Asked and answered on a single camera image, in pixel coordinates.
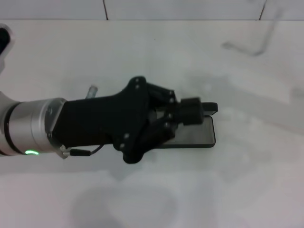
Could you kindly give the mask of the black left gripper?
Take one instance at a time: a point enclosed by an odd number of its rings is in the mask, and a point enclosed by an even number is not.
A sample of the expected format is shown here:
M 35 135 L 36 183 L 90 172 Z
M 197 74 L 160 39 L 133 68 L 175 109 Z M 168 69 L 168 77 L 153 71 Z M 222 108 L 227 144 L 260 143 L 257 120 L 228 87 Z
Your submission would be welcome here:
M 139 76 L 115 95 L 67 101 L 52 136 L 65 147 L 112 144 L 126 163 L 138 163 L 154 149 L 154 143 L 143 138 L 153 89 Z

